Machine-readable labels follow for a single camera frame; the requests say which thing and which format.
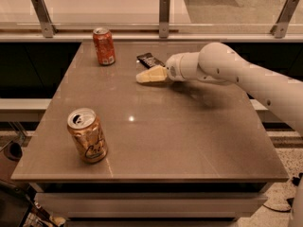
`white surface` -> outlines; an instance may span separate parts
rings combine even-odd
[[[53,23],[158,23],[159,0],[45,0]],[[0,0],[0,23],[38,23],[30,0]],[[184,0],[170,0],[170,22],[190,23]]]

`soda can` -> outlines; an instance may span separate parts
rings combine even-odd
[[[67,129],[72,135],[80,158],[85,163],[96,163],[107,154],[107,144],[96,113],[80,108],[68,115]]]
[[[98,63],[101,65],[113,64],[116,61],[116,55],[111,31],[105,27],[98,27],[94,29],[93,40]]]

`can label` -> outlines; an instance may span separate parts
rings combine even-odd
[[[102,160],[107,154],[107,144],[99,117],[91,109],[81,108],[67,118],[67,128],[81,159],[86,163]]]
[[[116,55],[111,31],[104,27],[96,28],[93,33],[93,40],[98,63],[101,65],[113,64],[116,61]]]

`red can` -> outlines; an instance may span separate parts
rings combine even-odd
[[[116,55],[111,31],[105,27],[98,27],[94,29],[93,40],[98,63],[101,65],[113,64],[116,61]]]

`metal bar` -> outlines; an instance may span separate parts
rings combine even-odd
[[[56,28],[52,25],[46,5],[45,0],[31,0],[33,7],[35,8],[36,14],[38,16],[41,30],[46,38],[52,38],[56,33]]]
[[[159,0],[159,37],[169,36],[170,0]]]
[[[275,38],[280,39],[285,37],[288,25],[293,17],[299,1],[300,0],[286,0],[276,24],[271,29],[271,33],[275,36]]]

